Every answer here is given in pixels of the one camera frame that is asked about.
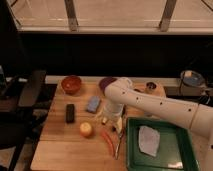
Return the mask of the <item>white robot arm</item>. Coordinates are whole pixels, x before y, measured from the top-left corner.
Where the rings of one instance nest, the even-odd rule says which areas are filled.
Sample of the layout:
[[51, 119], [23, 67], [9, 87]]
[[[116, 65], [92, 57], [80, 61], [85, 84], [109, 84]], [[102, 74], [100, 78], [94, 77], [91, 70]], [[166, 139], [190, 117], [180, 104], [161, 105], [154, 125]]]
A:
[[144, 110], [170, 123], [189, 129], [213, 145], [213, 107], [137, 92], [128, 78], [104, 78], [99, 83], [105, 97], [114, 103]]

